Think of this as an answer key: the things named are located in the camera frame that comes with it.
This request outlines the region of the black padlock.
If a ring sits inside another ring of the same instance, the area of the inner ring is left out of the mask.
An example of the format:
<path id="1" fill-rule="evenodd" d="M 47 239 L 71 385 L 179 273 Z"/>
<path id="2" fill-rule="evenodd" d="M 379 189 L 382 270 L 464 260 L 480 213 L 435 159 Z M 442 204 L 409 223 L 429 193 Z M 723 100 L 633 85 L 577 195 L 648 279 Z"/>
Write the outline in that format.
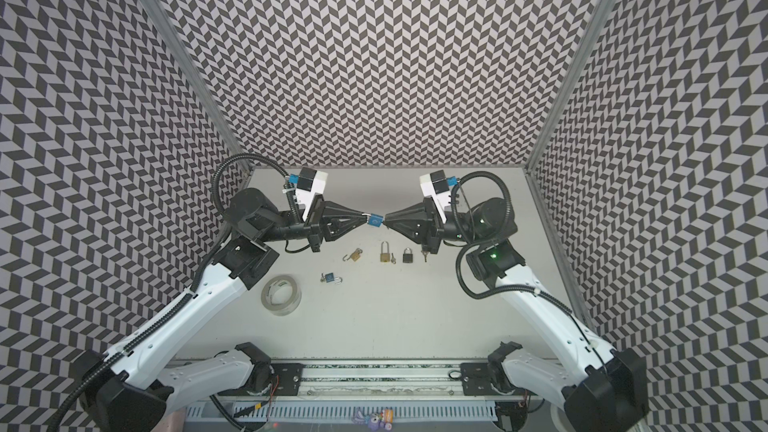
<path id="1" fill-rule="evenodd" d="M 410 247 L 406 247 L 403 251 L 402 262 L 410 264 L 414 262 L 414 253 Z"/>

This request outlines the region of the large brass padlock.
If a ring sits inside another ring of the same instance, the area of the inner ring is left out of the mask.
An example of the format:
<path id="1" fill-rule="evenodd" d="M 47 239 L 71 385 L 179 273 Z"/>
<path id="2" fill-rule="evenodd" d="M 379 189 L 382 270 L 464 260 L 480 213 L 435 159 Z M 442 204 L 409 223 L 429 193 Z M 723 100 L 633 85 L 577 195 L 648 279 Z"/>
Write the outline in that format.
<path id="1" fill-rule="evenodd" d="M 394 264 L 396 262 L 395 255 L 390 250 L 390 244 L 388 241 L 383 241 L 380 245 L 380 255 L 379 255 L 380 261 L 382 263 L 392 263 Z"/>

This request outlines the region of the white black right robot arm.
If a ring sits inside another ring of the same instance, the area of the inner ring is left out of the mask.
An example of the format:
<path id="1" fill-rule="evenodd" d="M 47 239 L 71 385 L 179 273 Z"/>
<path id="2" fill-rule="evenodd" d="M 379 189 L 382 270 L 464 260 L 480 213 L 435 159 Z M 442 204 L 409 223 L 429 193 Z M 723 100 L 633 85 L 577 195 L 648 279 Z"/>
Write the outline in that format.
<path id="1" fill-rule="evenodd" d="M 503 298 L 554 353 L 541 359 L 516 342 L 488 358 L 493 386 L 524 389 L 561 410 L 576 431 L 631 431 L 649 413 L 647 365 L 591 331 L 552 295 L 512 246 L 516 233 L 511 193 L 488 171 L 460 178 L 423 175 L 421 203 L 385 215 L 383 224 L 435 254 L 443 240 L 460 240 L 455 274 L 474 300 Z"/>

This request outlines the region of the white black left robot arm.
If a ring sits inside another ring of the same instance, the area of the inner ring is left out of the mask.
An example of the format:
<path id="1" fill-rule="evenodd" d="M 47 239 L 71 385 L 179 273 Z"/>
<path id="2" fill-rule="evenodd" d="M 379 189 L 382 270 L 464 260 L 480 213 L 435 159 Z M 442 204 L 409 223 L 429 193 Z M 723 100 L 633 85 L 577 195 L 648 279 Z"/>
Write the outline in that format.
<path id="1" fill-rule="evenodd" d="M 238 192 L 225 204 L 220 193 L 224 172 L 241 161 L 259 162 L 283 181 L 288 208 L 281 211 L 258 189 Z M 169 362 L 204 325 L 252 290 L 278 260 L 274 242 L 304 239 L 317 252 L 381 217 L 328 201 L 324 172 L 303 168 L 289 173 L 257 153 L 225 159 L 213 173 L 211 197 L 227 230 L 204 257 L 191 285 L 131 335 L 103 353 L 86 351 L 72 365 L 75 388 L 49 420 L 60 429 L 66 414 L 80 405 L 103 431 L 150 431 L 168 414 L 206 396 L 249 383 L 267 386 L 270 360 L 251 343 L 181 368 Z"/>

